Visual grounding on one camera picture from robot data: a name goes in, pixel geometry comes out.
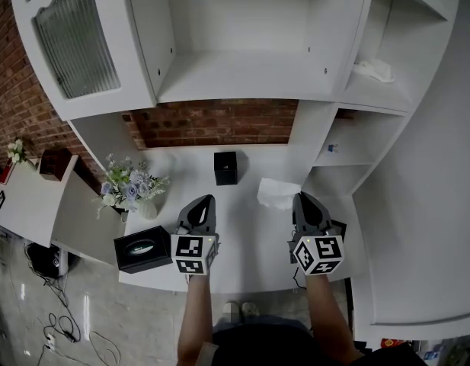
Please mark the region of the white tissue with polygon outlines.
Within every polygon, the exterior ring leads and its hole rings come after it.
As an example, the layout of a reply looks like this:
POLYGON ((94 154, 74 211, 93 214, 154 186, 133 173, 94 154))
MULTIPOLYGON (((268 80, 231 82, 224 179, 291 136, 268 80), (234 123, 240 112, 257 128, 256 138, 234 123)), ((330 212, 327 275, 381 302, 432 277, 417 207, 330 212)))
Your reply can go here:
POLYGON ((353 65, 353 72, 382 83, 391 83, 395 80, 392 67, 380 59, 359 61, 353 65))
POLYGON ((301 185, 271 178, 262 178, 257 192, 258 203, 278 210, 292 208, 293 198, 302 189, 301 185))

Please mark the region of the white side table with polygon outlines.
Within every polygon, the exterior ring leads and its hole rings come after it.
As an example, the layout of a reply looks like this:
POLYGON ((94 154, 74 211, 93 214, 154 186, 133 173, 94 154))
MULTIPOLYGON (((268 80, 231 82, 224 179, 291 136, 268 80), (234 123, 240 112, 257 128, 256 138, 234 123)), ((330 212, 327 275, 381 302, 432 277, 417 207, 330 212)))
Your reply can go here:
POLYGON ((16 165, 8 183, 0 184, 0 226, 39 245, 115 265, 114 240, 125 224, 109 207, 98 217, 97 195, 75 171, 77 161, 73 155, 62 181, 46 180, 24 162, 16 165))

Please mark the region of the red book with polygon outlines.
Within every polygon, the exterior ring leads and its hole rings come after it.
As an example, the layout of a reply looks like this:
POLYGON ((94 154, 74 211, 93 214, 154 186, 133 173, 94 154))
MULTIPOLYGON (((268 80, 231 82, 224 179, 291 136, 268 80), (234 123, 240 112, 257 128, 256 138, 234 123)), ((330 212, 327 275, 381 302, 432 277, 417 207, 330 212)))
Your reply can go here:
POLYGON ((0 174, 0 184, 6 185, 14 169, 14 163, 11 158, 8 159, 6 166, 3 168, 0 174))

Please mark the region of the white flowers in small vase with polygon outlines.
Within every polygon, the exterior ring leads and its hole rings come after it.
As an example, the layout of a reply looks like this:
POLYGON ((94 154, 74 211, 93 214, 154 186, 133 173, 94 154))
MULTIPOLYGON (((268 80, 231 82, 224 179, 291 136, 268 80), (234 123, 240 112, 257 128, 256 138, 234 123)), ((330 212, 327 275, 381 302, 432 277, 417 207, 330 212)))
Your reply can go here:
POLYGON ((17 138, 14 142, 11 142, 7 146, 8 158, 13 164, 21 163, 27 160, 24 151, 24 141, 21 138, 17 138))

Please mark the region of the black tissue box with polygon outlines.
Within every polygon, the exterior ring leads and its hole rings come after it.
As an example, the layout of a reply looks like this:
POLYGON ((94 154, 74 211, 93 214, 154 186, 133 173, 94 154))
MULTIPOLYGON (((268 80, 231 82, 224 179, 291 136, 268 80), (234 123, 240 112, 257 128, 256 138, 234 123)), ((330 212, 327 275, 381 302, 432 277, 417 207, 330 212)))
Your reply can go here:
POLYGON ((162 226, 116 238, 114 248, 117 266, 127 274, 147 271, 173 262, 171 235, 162 226))

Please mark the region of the person's black shirt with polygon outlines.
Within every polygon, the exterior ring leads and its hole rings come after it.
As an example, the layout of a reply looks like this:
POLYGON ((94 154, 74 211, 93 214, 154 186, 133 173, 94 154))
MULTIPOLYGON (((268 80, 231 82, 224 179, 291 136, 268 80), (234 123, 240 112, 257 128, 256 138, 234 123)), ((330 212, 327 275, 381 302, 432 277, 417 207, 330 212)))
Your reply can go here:
POLYGON ((326 355, 305 330, 282 324, 243 324, 213 335, 210 366, 426 366, 409 345, 381 348, 352 361, 326 355))

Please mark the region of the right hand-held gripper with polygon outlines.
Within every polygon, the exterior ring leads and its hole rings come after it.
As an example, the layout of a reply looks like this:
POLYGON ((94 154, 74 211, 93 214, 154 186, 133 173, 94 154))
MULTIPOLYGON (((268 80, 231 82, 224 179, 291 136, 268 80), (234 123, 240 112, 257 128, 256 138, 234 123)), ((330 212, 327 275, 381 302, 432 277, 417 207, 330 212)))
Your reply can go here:
MULTIPOLYGON (((295 231, 306 231, 306 224, 325 229, 331 225, 331 216, 318 199, 299 192, 293 197, 293 226, 295 231)), ((345 259, 344 238, 333 230, 295 233, 288 245, 291 263, 305 276, 329 275, 345 259)))

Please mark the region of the white shelf cabinet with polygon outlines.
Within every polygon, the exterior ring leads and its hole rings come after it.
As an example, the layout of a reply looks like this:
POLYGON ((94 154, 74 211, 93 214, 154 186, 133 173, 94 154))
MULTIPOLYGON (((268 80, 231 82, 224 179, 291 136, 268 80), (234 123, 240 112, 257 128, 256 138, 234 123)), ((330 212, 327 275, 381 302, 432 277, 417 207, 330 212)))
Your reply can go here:
POLYGON ((125 232, 174 228, 194 198, 216 198, 217 293, 292 287, 292 219, 257 201, 262 178, 302 185, 346 223, 346 258, 331 280, 368 271, 353 194, 422 101, 449 42, 459 0, 131 0, 156 103, 296 99, 286 145, 237 145, 237 185, 215 183, 218 144, 138 150, 121 112, 66 120, 99 165, 106 156, 145 160, 170 176, 154 220, 129 215, 125 232), (353 72, 388 63, 394 82, 353 72), (328 152, 329 144, 338 153, 328 152))

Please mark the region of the blue white flower bouquet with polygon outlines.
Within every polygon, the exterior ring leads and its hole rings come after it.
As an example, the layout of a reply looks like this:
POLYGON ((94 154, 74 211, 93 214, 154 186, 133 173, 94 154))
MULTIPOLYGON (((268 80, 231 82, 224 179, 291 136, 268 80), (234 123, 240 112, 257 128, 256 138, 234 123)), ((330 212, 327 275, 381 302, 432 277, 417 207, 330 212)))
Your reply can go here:
POLYGON ((134 164, 127 156, 117 161, 110 153, 107 157, 106 179, 95 200, 98 202, 98 217, 106 208, 135 212, 142 204, 164 194, 170 184, 168 176, 154 176, 145 161, 134 164))

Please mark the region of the black cube box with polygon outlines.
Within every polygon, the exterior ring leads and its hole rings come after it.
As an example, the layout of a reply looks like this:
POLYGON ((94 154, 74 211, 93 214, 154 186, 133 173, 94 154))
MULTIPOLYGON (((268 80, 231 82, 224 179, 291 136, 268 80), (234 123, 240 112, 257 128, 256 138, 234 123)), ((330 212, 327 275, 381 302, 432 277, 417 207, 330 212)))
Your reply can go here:
POLYGON ((238 165, 235 151, 215 152, 213 169, 218 186, 238 184, 238 165))

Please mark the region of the person's right forearm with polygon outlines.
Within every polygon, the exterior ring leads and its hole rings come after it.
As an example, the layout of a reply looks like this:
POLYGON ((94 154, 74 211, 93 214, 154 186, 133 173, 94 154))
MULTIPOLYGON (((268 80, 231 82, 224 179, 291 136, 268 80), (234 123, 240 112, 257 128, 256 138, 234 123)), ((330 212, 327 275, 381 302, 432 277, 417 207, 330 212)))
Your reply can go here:
POLYGON ((313 336, 319 349, 342 366, 349 366, 362 358, 327 276, 309 275, 305 282, 313 336))

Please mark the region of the person's left shoe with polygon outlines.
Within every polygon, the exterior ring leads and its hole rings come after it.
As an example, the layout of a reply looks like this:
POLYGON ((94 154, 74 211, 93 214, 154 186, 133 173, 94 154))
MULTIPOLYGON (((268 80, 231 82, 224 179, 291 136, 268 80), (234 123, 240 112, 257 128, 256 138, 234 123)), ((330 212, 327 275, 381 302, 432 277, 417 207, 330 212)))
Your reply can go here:
POLYGON ((222 308, 222 318, 227 323, 239 323, 241 321, 239 304, 235 301, 227 302, 222 308))

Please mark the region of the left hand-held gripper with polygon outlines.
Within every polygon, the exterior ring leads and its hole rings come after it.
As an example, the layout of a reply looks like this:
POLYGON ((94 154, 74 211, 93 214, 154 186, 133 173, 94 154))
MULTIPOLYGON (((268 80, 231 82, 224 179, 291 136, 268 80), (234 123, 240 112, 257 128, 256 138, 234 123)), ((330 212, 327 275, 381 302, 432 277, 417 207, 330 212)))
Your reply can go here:
POLYGON ((216 232, 216 199, 203 195, 179 213, 176 233, 171 234, 171 257, 185 275, 209 274, 219 253, 216 232))

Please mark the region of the person's left forearm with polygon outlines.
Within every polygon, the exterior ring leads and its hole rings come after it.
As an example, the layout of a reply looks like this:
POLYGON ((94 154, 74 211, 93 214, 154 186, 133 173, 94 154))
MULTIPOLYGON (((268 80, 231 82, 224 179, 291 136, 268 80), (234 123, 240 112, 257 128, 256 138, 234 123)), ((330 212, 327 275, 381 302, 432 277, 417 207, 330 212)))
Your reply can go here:
POLYGON ((205 343, 213 341, 209 276, 189 279, 186 306, 177 341, 177 366, 194 366, 205 343))

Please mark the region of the brown wooden organizer box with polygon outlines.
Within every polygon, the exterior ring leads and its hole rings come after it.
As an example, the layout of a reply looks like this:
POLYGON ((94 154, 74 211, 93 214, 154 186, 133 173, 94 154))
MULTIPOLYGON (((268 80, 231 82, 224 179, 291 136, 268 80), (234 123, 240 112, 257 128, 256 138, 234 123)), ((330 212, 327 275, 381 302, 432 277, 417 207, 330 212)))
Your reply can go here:
POLYGON ((71 158, 66 148, 46 149, 40 159, 39 174, 46 180, 62 181, 71 158))

